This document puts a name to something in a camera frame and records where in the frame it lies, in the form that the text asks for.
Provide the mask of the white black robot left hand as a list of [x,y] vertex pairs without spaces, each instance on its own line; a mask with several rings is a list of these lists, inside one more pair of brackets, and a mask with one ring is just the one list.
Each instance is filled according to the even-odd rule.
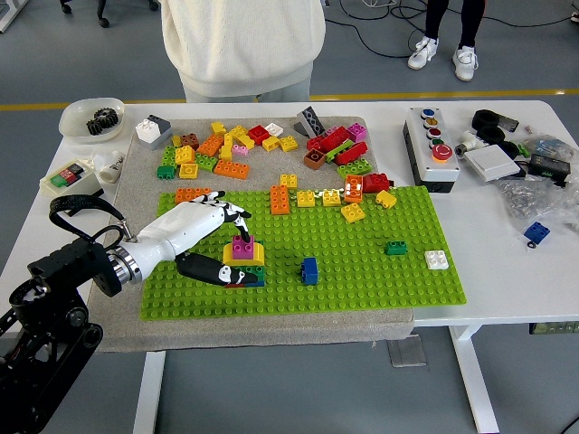
[[251,214],[223,201],[223,196],[223,191],[211,192],[180,203],[142,229],[135,242],[120,243],[130,259],[131,277],[140,282],[158,263],[172,260],[181,275],[204,283],[222,287],[256,283],[258,277],[252,273],[189,251],[226,222],[239,230],[244,241],[251,240],[245,223]]

